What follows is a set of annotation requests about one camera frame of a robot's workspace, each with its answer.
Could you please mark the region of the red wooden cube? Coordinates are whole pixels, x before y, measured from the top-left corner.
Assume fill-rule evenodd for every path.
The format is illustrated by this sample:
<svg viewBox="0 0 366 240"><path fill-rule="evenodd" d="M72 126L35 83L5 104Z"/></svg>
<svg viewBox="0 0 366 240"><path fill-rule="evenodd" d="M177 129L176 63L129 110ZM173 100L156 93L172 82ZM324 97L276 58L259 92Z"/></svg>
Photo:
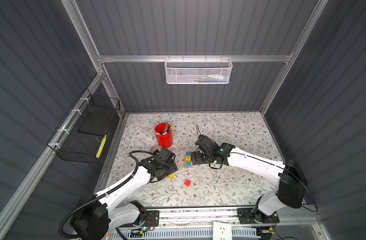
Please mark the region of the red wooden cube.
<svg viewBox="0 0 366 240"><path fill-rule="evenodd" d="M190 180L185 180L184 185L189 187L191 185L191 181Z"/></svg>

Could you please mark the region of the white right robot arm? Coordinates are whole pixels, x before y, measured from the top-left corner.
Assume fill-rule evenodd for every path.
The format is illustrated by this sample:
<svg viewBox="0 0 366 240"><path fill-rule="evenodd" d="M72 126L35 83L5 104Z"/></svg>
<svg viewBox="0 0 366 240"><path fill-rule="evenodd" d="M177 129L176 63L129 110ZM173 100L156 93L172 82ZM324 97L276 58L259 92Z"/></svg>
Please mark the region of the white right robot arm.
<svg viewBox="0 0 366 240"><path fill-rule="evenodd" d="M258 222L274 217L284 207L299 209L302 207L307 191L307 180L295 161L283 163L248 153L235 145L215 141L205 135L199 135L195 142L197 151L187 152L192 165L231 166L257 174L271 181L276 188L258 198L254 208L247 216Z"/></svg>

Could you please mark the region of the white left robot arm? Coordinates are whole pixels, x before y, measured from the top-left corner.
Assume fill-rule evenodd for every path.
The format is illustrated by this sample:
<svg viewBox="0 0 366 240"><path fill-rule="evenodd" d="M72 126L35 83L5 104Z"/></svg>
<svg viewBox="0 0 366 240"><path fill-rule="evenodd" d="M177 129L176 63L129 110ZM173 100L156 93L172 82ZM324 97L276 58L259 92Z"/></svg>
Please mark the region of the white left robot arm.
<svg viewBox="0 0 366 240"><path fill-rule="evenodd" d="M159 182L178 170L176 155L161 148L154 152L131 151L135 169L123 179L81 200L60 223L59 235L65 239L100 240L110 230L124 225L142 227L147 210L138 201L120 207L120 203L148 183Z"/></svg>

